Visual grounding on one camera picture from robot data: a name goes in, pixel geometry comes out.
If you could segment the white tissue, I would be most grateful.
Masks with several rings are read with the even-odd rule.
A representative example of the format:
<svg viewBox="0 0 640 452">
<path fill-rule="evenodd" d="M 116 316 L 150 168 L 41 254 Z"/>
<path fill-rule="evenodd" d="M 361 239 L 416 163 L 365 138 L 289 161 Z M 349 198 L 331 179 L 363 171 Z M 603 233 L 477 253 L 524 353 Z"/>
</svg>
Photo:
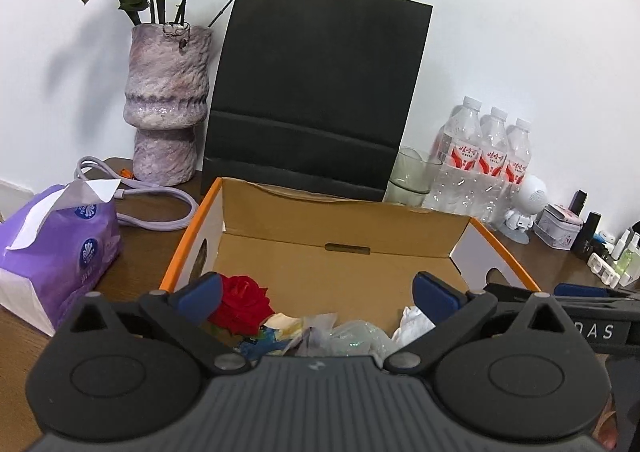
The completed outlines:
<svg viewBox="0 0 640 452">
<path fill-rule="evenodd" d="M 392 335 L 392 351 L 411 344 L 421 336 L 430 332 L 435 327 L 431 319 L 417 306 L 407 306 L 402 312 L 398 328 Z"/>
</svg>

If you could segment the red rose flower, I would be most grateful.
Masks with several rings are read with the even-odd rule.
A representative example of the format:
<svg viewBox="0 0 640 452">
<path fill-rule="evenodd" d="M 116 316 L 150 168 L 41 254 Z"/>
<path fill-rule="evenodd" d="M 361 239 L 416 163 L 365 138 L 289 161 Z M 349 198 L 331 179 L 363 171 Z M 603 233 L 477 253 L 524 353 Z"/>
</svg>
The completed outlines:
<svg viewBox="0 0 640 452">
<path fill-rule="evenodd" d="M 250 276 L 222 276 L 221 301 L 208 322 L 232 335 L 257 335 L 274 315 L 267 292 Z"/>
</svg>

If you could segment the blue snack packet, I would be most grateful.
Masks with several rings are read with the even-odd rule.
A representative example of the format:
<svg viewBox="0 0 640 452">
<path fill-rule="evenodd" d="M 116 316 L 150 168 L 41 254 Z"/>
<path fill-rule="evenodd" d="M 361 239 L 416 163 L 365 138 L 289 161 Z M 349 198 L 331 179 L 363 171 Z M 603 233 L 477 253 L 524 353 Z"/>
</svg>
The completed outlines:
<svg viewBox="0 0 640 452">
<path fill-rule="evenodd" d="M 256 362 L 267 354 L 280 356 L 303 333 L 304 321 L 276 313 L 260 326 L 258 334 L 244 337 L 236 350 L 250 362 Z"/>
</svg>

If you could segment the iridescent plastic bag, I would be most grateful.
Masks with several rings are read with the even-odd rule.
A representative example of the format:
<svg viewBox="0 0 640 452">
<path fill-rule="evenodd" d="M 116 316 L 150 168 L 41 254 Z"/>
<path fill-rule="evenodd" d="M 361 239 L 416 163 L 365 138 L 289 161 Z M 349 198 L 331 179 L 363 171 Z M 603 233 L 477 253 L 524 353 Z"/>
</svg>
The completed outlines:
<svg viewBox="0 0 640 452">
<path fill-rule="evenodd" d="M 383 330 L 366 321 L 335 325 L 336 313 L 304 319 L 303 331 L 291 350 L 296 357 L 369 356 L 382 363 L 399 349 Z"/>
</svg>

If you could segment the white contact lens case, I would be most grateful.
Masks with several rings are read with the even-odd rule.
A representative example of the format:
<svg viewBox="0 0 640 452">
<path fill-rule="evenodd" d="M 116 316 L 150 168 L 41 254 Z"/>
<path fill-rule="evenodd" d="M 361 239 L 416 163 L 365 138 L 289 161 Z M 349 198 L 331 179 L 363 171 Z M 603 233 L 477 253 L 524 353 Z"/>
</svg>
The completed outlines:
<svg viewBox="0 0 640 452">
<path fill-rule="evenodd" d="M 606 262 L 605 259 L 597 255 L 596 253 L 592 253 L 588 260 L 587 266 L 589 270 L 597 276 L 600 281 L 609 288 L 616 288 L 618 284 L 620 284 L 620 272 L 616 270 L 615 267 L 611 266 Z"/>
</svg>

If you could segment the small tin box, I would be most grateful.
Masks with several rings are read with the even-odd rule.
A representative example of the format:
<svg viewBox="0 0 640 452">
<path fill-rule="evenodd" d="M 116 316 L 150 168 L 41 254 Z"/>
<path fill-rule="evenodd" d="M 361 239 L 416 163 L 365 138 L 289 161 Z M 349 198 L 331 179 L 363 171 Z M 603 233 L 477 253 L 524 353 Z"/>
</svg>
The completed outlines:
<svg viewBox="0 0 640 452">
<path fill-rule="evenodd" d="M 564 206 L 548 204 L 534 223 L 534 233 L 554 250 L 570 250 L 583 224 L 582 218 Z"/>
</svg>

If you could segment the green spray bottle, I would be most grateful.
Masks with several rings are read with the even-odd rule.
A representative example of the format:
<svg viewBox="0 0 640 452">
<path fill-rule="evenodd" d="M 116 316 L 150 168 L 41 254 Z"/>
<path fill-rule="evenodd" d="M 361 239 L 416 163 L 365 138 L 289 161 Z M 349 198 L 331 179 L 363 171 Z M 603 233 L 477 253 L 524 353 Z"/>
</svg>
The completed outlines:
<svg viewBox="0 0 640 452">
<path fill-rule="evenodd" d="M 624 250 L 620 255 L 620 259 L 617 261 L 615 266 L 615 270 L 620 276 L 620 279 L 623 279 L 624 274 L 627 272 L 627 269 L 634 261 L 634 257 L 639 253 L 639 244 L 636 248 L 632 248 L 631 250 Z"/>
</svg>

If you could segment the left water bottle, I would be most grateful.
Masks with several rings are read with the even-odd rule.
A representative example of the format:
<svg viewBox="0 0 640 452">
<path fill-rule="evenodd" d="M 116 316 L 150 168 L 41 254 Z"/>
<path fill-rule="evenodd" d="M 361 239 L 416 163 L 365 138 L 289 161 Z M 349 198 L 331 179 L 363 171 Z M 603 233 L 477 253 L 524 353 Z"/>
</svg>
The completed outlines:
<svg viewBox="0 0 640 452">
<path fill-rule="evenodd" d="M 463 202 L 474 178 L 483 140 L 478 115 L 481 107 L 482 102 L 465 96 L 439 129 L 430 154 L 437 172 L 427 195 L 428 208 L 448 214 L 464 212 Z"/>
</svg>

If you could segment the water bottle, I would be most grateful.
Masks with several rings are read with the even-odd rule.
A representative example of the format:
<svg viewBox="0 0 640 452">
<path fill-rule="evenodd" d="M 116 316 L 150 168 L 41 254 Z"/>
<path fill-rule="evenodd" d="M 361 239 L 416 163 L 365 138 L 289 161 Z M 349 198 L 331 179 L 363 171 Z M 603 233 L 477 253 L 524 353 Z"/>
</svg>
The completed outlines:
<svg viewBox="0 0 640 452">
<path fill-rule="evenodd" d="M 483 140 L 478 115 L 481 107 L 482 102 L 465 96 L 439 129 L 430 154 L 437 172 L 427 195 L 428 208 L 448 214 L 464 212 L 463 202 L 474 178 Z"/>
<path fill-rule="evenodd" d="M 493 106 L 490 113 L 480 119 L 483 143 L 477 162 L 472 216 L 488 224 L 494 216 L 503 188 L 503 171 L 509 153 L 506 134 L 508 113 Z"/>
<path fill-rule="evenodd" d="M 497 227 L 503 223 L 506 212 L 511 208 L 512 200 L 526 175 L 529 162 L 532 159 L 532 145 L 530 144 L 530 130 L 532 125 L 528 120 L 518 118 L 514 125 L 506 130 L 508 134 L 509 153 L 506 158 L 504 171 L 504 187 L 498 201 L 495 216 Z"/>
</svg>

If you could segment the glass cup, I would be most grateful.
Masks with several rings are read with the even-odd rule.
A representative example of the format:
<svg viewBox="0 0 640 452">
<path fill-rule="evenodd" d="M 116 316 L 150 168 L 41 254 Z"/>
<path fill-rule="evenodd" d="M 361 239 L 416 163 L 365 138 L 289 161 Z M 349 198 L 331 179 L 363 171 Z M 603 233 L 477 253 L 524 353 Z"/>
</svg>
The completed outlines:
<svg viewBox="0 0 640 452">
<path fill-rule="evenodd" d="M 388 178 L 385 203 L 421 207 L 431 192 L 442 163 L 424 158 L 415 149 L 402 146 Z"/>
</svg>

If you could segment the red cardboard box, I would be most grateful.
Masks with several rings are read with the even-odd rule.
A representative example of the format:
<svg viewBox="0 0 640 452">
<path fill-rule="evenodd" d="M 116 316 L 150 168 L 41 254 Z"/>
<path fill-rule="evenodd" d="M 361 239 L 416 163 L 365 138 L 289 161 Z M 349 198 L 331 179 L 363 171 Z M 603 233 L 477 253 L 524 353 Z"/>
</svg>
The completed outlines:
<svg viewBox="0 0 640 452">
<path fill-rule="evenodd" d="M 160 286 L 204 272 L 249 276 L 288 316 L 334 313 L 338 322 L 398 328 L 414 276 L 430 272 L 460 292 L 480 290 L 491 270 L 510 285 L 538 285 L 477 220 L 402 205 L 331 198 L 220 178 L 209 189 Z"/>
</svg>

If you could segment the right water bottle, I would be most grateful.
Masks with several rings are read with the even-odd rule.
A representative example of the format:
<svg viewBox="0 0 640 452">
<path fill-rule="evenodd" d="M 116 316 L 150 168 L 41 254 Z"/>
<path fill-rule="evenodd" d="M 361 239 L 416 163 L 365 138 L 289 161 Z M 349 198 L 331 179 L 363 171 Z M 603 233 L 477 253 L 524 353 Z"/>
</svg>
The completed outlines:
<svg viewBox="0 0 640 452">
<path fill-rule="evenodd" d="M 506 130 L 508 134 L 509 153 L 506 158 L 504 171 L 504 187 L 498 201 L 495 216 L 497 227 L 503 223 L 506 212 L 511 208 L 512 200 L 526 175 L 529 162 L 532 159 L 532 145 L 530 144 L 530 130 L 532 125 L 528 120 L 518 118 L 514 125 Z"/>
</svg>

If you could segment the purple tissue pack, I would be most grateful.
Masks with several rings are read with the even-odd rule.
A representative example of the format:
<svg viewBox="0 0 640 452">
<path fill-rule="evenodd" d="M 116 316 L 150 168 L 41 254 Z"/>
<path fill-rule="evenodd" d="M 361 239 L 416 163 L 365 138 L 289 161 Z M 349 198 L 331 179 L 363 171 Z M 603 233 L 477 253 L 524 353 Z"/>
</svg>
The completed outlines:
<svg viewBox="0 0 640 452">
<path fill-rule="evenodd" d="M 35 195 L 1 225 L 1 305 L 52 336 L 122 249 L 118 179 L 74 180 Z"/>
</svg>

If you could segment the middle water bottle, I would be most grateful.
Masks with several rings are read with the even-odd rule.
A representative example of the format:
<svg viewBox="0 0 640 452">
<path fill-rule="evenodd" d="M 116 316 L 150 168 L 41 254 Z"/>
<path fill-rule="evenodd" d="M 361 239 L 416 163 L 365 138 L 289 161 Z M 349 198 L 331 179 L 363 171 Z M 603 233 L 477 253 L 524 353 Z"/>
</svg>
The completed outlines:
<svg viewBox="0 0 640 452">
<path fill-rule="evenodd" d="M 503 188 L 503 171 L 509 153 L 506 134 L 508 113 L 493 106 L 490 113 L 480 119 L 483 143 L 477 162 L 472 216 L 488 224 L 494 216 Z"/>
</svg>

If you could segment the purple ceramic vase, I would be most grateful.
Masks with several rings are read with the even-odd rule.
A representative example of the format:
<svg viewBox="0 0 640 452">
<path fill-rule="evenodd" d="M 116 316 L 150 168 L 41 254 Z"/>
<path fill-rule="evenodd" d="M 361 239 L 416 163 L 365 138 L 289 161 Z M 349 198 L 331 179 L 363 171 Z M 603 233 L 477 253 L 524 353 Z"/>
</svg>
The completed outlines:
<svg viewBox="0 0 640 452">
<path fill-rule="evenodd" d="M 124 120 L 136 128 L 134 176 L 176 186 L 195 172 L 196 126 L 207 115 L 212 31 L 141 24 L 131 31 Z"/>
</svg>

